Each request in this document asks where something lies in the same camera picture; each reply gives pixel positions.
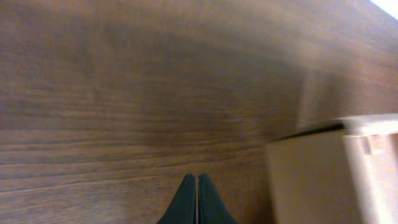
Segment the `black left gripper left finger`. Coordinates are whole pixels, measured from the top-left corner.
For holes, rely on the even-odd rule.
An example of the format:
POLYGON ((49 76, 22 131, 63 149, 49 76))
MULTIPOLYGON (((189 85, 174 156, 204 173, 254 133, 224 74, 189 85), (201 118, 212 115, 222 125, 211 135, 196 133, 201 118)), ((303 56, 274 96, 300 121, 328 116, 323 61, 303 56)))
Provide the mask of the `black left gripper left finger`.
POLYGON ((195 176, 187 174, 157 224, 196 224, 195 176))

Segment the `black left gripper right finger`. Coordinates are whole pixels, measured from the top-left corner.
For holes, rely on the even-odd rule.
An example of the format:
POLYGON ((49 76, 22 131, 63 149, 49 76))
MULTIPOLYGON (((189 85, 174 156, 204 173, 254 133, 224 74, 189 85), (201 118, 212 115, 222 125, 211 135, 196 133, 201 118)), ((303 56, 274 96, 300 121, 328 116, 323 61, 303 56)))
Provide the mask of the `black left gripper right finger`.
POLYGON ((200 224, 237 224, 207 174, 198 176, 198 221, 200 224))

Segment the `brown cardboard box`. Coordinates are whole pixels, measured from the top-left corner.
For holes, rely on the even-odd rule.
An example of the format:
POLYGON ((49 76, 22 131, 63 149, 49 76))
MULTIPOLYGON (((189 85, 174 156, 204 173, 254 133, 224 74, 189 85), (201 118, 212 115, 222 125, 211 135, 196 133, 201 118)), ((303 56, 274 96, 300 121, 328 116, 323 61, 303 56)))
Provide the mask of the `brown cardboard box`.
POLYGON ((337 118, 271 141, 277 223, 396 223, 397 115, 337 118))

